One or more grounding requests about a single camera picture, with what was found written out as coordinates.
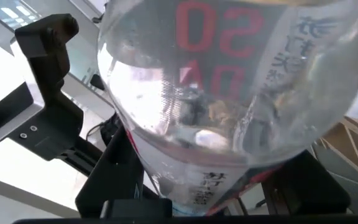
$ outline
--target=black cable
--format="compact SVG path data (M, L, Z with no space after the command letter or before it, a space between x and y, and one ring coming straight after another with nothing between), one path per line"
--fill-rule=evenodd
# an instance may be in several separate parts
M262 205L264 205L265 203L266 203L266 199L263 199L263 200L261 200L260 202L256 203L255 208L259 208L259 207L261 207Z
M104 124L104 122L102 122L102 123L100 123L100 124L97 124L95 127L91 128L91 129L88 131L88 133L86 133L85 140L88 141L88 137L91 135L91 132L92 132L93 130L95 130L96 128L102 126L103 124Z

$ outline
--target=clear plastic bottle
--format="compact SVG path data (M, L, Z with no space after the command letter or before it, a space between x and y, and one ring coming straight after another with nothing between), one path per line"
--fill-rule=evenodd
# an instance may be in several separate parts
M98 63L175 215L209 215L338 122L358 0L110 0Z

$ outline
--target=window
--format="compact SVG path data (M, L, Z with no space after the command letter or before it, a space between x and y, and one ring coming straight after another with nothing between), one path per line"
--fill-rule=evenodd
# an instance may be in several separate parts
M12 30L25 26L51 14L70 13L81 27L80 33L67 43L70 73L98 94L103 92L89 82L98 72L96 61L99 29L69 0L10 0L0 1L0 21Z

